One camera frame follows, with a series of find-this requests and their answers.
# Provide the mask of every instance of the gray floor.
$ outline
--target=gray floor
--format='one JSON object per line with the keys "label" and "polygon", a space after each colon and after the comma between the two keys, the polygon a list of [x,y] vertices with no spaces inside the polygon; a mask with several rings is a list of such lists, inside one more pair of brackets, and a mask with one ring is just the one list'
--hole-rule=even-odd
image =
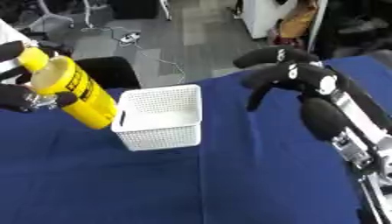
{"label": "gray floor", "polygon": [[[181,75],[173,66],[154,59],[178,63],[186,73],[185,80],[199,81],[235,71],[232,60],[263,46],[252,40],[241,20],[233,20],[227,10],[235,0],[171,0],[173,21],[165,21],[161,12],[157,19],[113,20],[110,9],[96,11],[96,26],[124,27],[140,31],[139,45],[121,47],[111,38],[110,31],[82,32],[80,21],[74,29],[59,21],[46,21],[45,30],[52,39],[74,46],[75,59],[123,56],[131,63],[144,87],[176,84]],[[120,39],[126,31],[115,29]]]}

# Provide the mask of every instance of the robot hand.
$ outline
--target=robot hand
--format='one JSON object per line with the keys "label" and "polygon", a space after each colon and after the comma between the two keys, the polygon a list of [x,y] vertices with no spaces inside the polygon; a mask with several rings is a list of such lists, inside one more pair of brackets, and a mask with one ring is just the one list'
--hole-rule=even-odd
{"label": "robot hand", "polygon": [[383,191],[392,186],[389,115],[349,77],[291,46],[256,50],[234,62],[239,68],[266,63],[273,64],[242,80],[244,87],[253,90],[248,111],[256,110],[272,88],[298,91],[304,126],[356,168],[377,223],[392,223],[392,209]]}
{"label": "robot hand", "polygon": [[40,107],[62,108],[76,101],[76,95],[69,92],[40,95],[25,86],[0,84],[0,109],[29,113]]}

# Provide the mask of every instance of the cable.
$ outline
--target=cable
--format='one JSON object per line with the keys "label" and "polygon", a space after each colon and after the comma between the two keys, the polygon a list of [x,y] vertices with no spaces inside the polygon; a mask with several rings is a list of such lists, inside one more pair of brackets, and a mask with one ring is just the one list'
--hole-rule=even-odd
{"label": "cable", "polygon": [[[129,46],[129,45],[133,45],[137,49],[140,49],[140,50],[144,51],[144,49],[140,45],[135,43],[135,42],[132,42],[132,43],[127,44],[127,45],[122,45],[122,46]],[[162,62],[162,63],[166,63],[166,64],[170,64],[170,65],[175,66],[177,68],[177,70],[179,70],[179,72],[181,73],[181,78],[179,78],[177,84],[183,84],[183,82],[186,80],[186,72],[184,72],[184,70],[179,66],[179,64],[177,64],[175,62],[163,60],[163,59],[155,59],[155,58],[152,58],[151,56],[149,56],[149,55],[147,55],[147,54],[145,54],[143,52],[138,52],[138,53],[142,54],[144,57],[149,58],[151,60],[156,60],[156,61],[159,61],[159,62]]]}
{"label": "cable", "polygon": [[[81,32],[89,32],[89,31],[92,31],[92,30],[99,30],[99,31],[102,31],[102,32],[111,31],[111,38],[113,40],[116,40],[118,42],[119,46],[125,47],[125,46],[133,45],[137,49],[140,49],[140,50],[144,51],[144,49],[140,45],[138,45],[137,42],[129,42],[128,44],[124,44],[120,39],[116,38],[115,37],[115,29],[121,29],[121,30],[126,31],[127,33],[135,32],[135,31],[130,31],[130,30],[128,30],[128,29],[126,29],[124,27],[121,27],[121,26],[117,26],[117,27],[101,27],[101,28],[100,27],[91,27],[91,28],[87,27],[87,28],[81,29],[80,31]],[[155,58],[152,58],[151,56],[149,56],[149,55],[147,55],[147,54],[145,54],[143,52],[138,52],[138,53],[142,54],[144,57],[149,58],[151,60],[156,60],[156,61],[159,61],[159,62],[162,62],[162,63],[166,63],[166,64],[170,64],[170,65],[175,66],[177,68],[177,70],[179,70],[179,72],[181,73],[181,78],[178,80],[177,84],[183,84],[184,81],[186,80],[186,72],[184,72],[184,70],[179,66],[179,64],[177,64],[175,62],[170,62],[170,61],[167,61],[167,60],[163,60],[163,59],[155,59]]]}

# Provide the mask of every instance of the table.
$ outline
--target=table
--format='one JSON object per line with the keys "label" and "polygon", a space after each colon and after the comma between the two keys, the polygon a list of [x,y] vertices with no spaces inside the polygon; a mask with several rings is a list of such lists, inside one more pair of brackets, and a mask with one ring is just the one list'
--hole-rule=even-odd
{"label": "table", "polygon": [[[386,66],[330,63],[392,111]],[[295,94],[274,90],[246,113],[242,76],[199,83],[202,143],[186,149],[130,152],[61,111],[0,111],[0,223],[358,224],[343,163],[302,126]]]}

